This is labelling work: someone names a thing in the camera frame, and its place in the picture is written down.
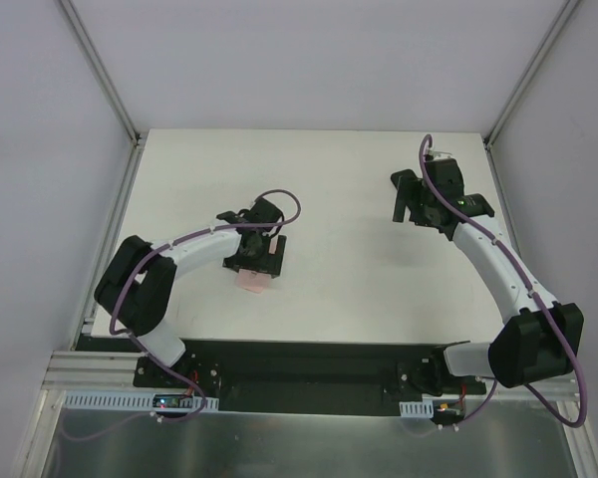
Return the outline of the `pink silicone phone case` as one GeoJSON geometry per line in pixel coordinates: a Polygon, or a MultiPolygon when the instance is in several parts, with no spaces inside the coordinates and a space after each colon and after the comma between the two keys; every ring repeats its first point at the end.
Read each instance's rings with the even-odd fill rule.
{"type": "Polygon", "coordinates": [[[286,236],[263,238],[256,252],[241,255],[236,261],[236,285],[253,293],[262,293],[280,276],[286,247],[286,236]]]}

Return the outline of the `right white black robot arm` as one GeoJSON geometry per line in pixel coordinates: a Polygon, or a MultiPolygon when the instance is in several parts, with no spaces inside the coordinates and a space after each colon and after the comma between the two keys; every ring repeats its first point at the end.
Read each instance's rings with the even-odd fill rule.
{"type": "Polygon", "coordinates": [[[465,194],[452,158],[431,160],[424,175],[392,174],[393,219],[438,230],[460,250],[493,296],[503,327],[490,343],[439,347],[429,367],[431,386],[452,392],[465,376],[492,377],[507,388],[581,370],[577,361],[584,318],[562,304],[511,250],[494,211],[480,194],[465,194]]]}

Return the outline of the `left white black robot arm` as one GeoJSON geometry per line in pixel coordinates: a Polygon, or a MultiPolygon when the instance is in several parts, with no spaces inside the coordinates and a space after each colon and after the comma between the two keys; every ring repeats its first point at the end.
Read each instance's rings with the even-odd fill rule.
{"type": "Polygon", "coordinates": [[[165,316],[174,283],[197,268],[220,262],[224,269],[275,278],[286,237],[281,209],[259,197],[249,208],[216,216],[213,227],[161,244],[127,237],[100,279],[94,298],[111,315],[114,336],[135,338],[157,358],[155,373],[167,386],[184,385],[191,365],[185,345],[165,316]]]}

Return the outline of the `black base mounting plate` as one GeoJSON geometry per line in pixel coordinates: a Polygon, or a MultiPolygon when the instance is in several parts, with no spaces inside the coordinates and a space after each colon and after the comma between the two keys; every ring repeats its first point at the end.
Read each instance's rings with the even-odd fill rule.
{"type": "Polygon", "coordinates": [[[452,378],[433,345],[188,340],[175,375],[148,358],[134,368],[136,388],[192,394],[193,381],[222,411],[396,416],[425,395],[484,396],[473,377],[452,378]]]}

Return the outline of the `left aluminium frame post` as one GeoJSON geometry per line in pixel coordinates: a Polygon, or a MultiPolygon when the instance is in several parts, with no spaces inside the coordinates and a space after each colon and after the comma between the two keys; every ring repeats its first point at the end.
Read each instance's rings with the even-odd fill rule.
{"type": "Polygon", "coordinates": [[[71,34],[77,41],[79,49],[118,123],[131,145],[137,146],[142,140],[142,133],[132,120],[75,3],[71,0],[58,0],[56,5],[63,15],[71,34]]]}

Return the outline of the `aluminium frame post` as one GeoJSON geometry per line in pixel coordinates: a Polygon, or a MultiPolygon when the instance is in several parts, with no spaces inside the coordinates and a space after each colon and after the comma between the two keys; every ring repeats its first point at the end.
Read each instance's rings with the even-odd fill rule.
{"type": "Polygon", "coordinates": [[[142,133],[132,120],[75,3],[71,0],[58,0],[56,5],[63,15],[71,34],[77,41],[79,49],[118,123],[131,145],[137,146],[142,140],[142,133]]]}
{"type": "Polygon", "coordinates": [[[542,65],[550,55],[556,42],[563,34],[581,4],[581,0],[567,0],[563,1],[559,6],[556,15],[550,22],[545,34],[542,36],[535,51],[514,84],[510,95],[497,115],[492,127],[483,137],[483,144],[486,150],[491,150],[496,143],[512,114],[523,99],[533,80],[538,75],[542,65]]]}

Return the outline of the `right aluminium frame post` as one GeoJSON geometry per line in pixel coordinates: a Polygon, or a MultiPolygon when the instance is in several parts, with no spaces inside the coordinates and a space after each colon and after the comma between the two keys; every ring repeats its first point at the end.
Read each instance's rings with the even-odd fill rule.
{"type": "Polygon", "coordinates": [[[491,150],[496,143],[512,114],[523,99],[533,80],[538,75],[542,65],[550,55],[556,42],[563,34],[581,4],[581,0],[567,0],[563,1],[559,6],[556,15],[550,22],[545,34],[542,36],[535,51],[514,84],[510,95],[497,115],[492,127],[483,137],[483,144],[486,150],[491,150]]]}

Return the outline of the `front aluminium rail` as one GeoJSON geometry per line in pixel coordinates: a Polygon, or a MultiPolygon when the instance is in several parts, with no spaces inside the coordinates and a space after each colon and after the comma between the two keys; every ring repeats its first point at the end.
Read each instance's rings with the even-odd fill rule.
{"type": "Polygon", "coordinates": [[[141,357],[137,353],[53,352],[42,388],[131,389],[141,357]]]}

